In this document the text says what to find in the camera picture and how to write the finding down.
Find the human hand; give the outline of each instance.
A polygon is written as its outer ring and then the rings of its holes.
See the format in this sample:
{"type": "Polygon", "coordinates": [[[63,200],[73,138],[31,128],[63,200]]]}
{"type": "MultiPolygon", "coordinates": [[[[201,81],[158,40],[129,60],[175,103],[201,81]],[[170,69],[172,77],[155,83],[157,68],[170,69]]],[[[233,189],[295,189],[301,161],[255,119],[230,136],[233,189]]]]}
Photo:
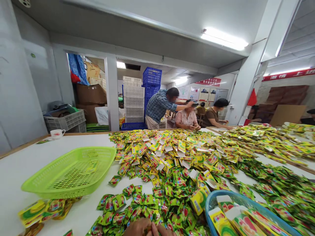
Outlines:
{"type": "Polygon", "coordinates": [[[195,130],[196,129],[195,126],[187,126],[187,128],[190,129],[190,130],[195,130]]]}
{"type": "Polygon", "coordinates": [[[187,107],[191,107],[194,104],[194,101],[190,101],[189,103],[187,103],[187,107]]]}
{"type": "Polygon", "coordinates": [[[150,226],[151,221],[149,220],[149,218],[141,218],[137,221],[132,222],[124,232],[123,236],[142,236],[144,230],[150,226]]]}
{"type": "Polygon", "coordinates": [[[154,222],[151,224],[151,231],[147,234],[147,236],[177,236],[176,233],[172,232],[169,229],[166,229],[163,225],[156,226],[154,222]]]}

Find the blue checkered shirt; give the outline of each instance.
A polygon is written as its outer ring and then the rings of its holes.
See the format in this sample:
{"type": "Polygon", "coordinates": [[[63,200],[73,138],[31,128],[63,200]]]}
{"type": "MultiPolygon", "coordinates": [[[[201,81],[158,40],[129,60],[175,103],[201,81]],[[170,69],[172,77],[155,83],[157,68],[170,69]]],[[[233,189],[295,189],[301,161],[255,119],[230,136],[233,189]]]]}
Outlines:
{"type": "Polygon", "coordinates": [[[160,123],[166,110],[176,111],[177,105],[168,101],[166,97],[167,89],[161,89],[154,94],[146,108],[145,115],[150,116],[156,123],[160,123]]]}

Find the poster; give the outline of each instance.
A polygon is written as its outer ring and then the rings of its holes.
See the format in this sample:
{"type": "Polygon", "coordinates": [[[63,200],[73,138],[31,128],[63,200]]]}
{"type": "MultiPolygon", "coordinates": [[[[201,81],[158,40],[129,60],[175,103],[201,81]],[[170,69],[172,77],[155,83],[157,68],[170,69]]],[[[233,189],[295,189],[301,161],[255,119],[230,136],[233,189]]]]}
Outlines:
{"type": "Polygon", "coordinates": [[[220,87],[221,79],[220,78],[209,78],[209,79],[201,80],[201,81],[195,82],[195,83],[220,87]]]}
{"type": "Polygon", "coordinates": [[[198,97],[199,97],[199,88],[191,87],[189,98],[198,101],[198,97]]]}
{"type": "Polygon", "coordinates": [[[179,99],[187,100],[189,96],[189,87],[179,87],[179,99]]]}
{"type": "Polygon", "coordinates": [[[199,101],[208,101],[210,88],[200,88],[199,101]]]}
{"type": "Polygon", "coordinates": [[[209,96],[209,102],[214,102],[217,95],[217,89],[216,88],[210,88],[210,96],[209,96]]]}

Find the ceiling light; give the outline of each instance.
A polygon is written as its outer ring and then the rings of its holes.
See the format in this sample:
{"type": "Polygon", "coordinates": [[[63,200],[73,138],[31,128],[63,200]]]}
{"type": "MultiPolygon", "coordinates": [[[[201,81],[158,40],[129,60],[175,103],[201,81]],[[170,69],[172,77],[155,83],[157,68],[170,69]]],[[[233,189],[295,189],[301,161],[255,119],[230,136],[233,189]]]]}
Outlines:
{"type": "Polygon", "coordinates": [[[179,85],[179,84],[183,84],[187,81],[187,76],[183,76],[183,77],[179,77],[180,79],[176,79],[175,82],[176,82],[176,85],[179,85]]]}
{"type": "Polygon", "coordinates": [[[212,27],[203,29],[201,38],[238,51],[244,50],[248,45],[248,42],[243,39],[229,35],[212,27]]]}
{"type": "Polygon", "coordinates": [[[310,69],[310,68],[311,68],[311,67],[304,67],[304,68],[293,69],[293,70],[285,70],[285,71],[280,71],[280,72],[272,73],[272,74],[270,74],[270,75],[289,73],[289,72],[294,72],[294,71],[304,70],[304,69],[310,69]]]}
{"type": "Polygon", "coordinates": [[[117,62],[117,68],[126,69],[126,65],[123,62],[117,62]]]}

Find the black hair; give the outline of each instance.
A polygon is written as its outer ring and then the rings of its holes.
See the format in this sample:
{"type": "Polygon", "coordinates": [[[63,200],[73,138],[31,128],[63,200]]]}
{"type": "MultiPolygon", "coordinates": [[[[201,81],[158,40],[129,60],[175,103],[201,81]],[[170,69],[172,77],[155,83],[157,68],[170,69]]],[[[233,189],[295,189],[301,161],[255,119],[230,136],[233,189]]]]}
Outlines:
{"type": "Polygon", "coordinates": [[[229,105],[229,102],[225,98],[220,98],[216,100],[216,102],[213,104],[214,107],[218,107],[218,108],[227,107],[228,105],[229,105]]]}
{"type": "Polygon", "coordinates": [[[179,91],[177,88],[173,87],[167,90],[166,95],[168,95],[170,98],[178,97],[179,91]]]}
{"type": "Polygon", "coordinates": [[[197,102],[196,100],[194,100],[194,99],[188,99],[186,102],[185,102],[185,104],[187,104],[187,103],[189,103],[189,102],[191,102],[191,101],[193,101],[193,102],[197,102]]]}

